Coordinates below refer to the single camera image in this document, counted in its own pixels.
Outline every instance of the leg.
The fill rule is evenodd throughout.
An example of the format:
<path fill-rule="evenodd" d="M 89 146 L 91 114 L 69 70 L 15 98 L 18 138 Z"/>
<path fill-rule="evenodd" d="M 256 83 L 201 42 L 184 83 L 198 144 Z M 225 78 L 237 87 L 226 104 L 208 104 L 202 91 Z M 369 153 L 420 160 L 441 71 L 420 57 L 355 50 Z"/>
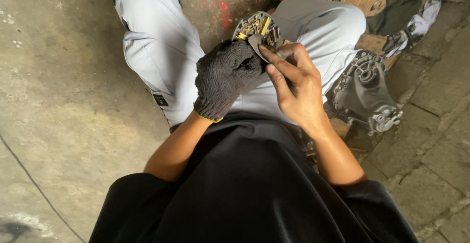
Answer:
<path fill-rule="evenodd" d="M 283 38 L 302 43 L 321 73 L 325 94 L 338 79 L 356 51 L 354 45 L 366 29 L 362 11 L 350 4 L 322 0 L 284 0 L 273 13 Z M 232 106 L 292 123 L 277 105 L 276 91 L 264 73 Z"/>
<path fill-rule="evenodd" d="M 115 0 L 128 29 L 127 64 L 150 87 L 170 127 L 183 122 L 197 98 L 196 62 L 204 52 L 199 34 L 178 0 Z"/>

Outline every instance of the yellow glove trim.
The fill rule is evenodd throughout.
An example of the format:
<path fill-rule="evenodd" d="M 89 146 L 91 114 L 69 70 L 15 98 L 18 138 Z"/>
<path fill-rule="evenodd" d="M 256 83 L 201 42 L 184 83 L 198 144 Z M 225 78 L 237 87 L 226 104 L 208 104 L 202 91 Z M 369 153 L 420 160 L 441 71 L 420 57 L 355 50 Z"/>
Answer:
<path fill-rule="evenodd" d="M 222 121 L 222 119 L 224 119 L 223 117 L 222 117 L 221 119 L 219 119 L 219 120 L 208 119 L 208 118 L 205 118 L 205 117 L 203 117 L 202 115 L 198 114 L 198 113 L 196 112 L 196 110 L 194 110 L 194 112 L 197 114 L 198 117 L 200 117 L 200 118 L 202 118 L 202 119 L 205 119 L 205 120 L 208 120 L 208 121 L 211 121 L 211 122 L 213 122 L 213 123 L 218 123 L 218 122 Z"/>

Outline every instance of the gloved hand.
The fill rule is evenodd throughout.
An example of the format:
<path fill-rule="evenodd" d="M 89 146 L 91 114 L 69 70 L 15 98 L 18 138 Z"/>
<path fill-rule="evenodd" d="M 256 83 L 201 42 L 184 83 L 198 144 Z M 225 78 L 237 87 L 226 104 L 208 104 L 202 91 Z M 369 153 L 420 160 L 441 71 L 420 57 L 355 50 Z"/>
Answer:
<path fill-rule="evenodd" d="M 261 61 L 246 41 L 217 45 L 197 62 L 194 111 L 215 123 L 222 120 L 244 87 L 261 74 Z"/>

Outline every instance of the electrical wire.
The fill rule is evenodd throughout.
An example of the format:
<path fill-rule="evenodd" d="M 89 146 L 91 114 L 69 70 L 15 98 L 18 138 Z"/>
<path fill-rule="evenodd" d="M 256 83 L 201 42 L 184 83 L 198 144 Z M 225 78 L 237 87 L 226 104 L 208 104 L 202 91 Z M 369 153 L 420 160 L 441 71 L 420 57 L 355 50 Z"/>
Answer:
<path fill-rule="evenodd" d="M 85 240 L 83 240 L 79 234 L 77 234 L 73 228 L 71 228 L 68 223 L 62 218 L 62 216 L 57 212 L 57 210 L 54 208 L 54 206 L 51 204 L 51 202 L 49 201 L 49 199 L 46 197 L 46 195 L 44 194 L 44 192 L 42 192 L 41 188 L 39 188 L 38 184 L 34 181 L 34 179 L 32 179 L 32 176 L 29 174 L 29 172 L 27 171 L 27 169 L 23 166 L 23 164 L 21 163 L 21 161 L 18 159 L 18 157 L 16 156 L 15 152 L 13 152 L 13 150 L 10 149 L 9 145 L 5 142 L 5 140 L 3 139 L 3 137 L 1 136 L 0 134 L 0 140 L 2 141 L 3 145 L 5 145 L 5 147 L 8 149 L 8 151 L 10 151 L 11 155 L 13 155 L 13 157 L 15 158 L 16 162 L 18 162 L 18 164 L 20 165 L 20 167 L 23 169 L 23 171 L 28 175 L 28 178 L 31 180 L 32 184 L 34 184 L 34 186 L 36 186 L 36 188 L 38 189 L 38 191 L 41 193 L 42 197 L 46 200 L 46 202 L 49 204 L 49 206 L 51 207 L 52 211 L 54 211 L 54 213 L 56 213 L 56 215 L 62 220 L 62 222 L 64 222 L 64 224 L 83 242 L 83 243 L 86 243 Z"/>

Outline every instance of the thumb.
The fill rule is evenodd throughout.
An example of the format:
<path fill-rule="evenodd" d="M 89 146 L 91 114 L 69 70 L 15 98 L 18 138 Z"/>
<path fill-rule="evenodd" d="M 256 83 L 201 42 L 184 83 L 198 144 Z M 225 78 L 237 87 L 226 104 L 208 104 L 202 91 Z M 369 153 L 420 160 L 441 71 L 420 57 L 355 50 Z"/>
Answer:
<path fill-rule="evenodd" d="M 277 103 L 279 104 L 279 106 L 285 100 L 288 100 L 293 97 L 291 90 L 287 86 L 287 82 L 284 78 L 284 75 L 282 75 L 282 73 L 278 69 L 276 69 L 274 65 L 267 65 L 266 72 L 269 76 L 269 79 L 271 79 L 271 82 L 273 82 L 274 88 L 276 89 Z"/>

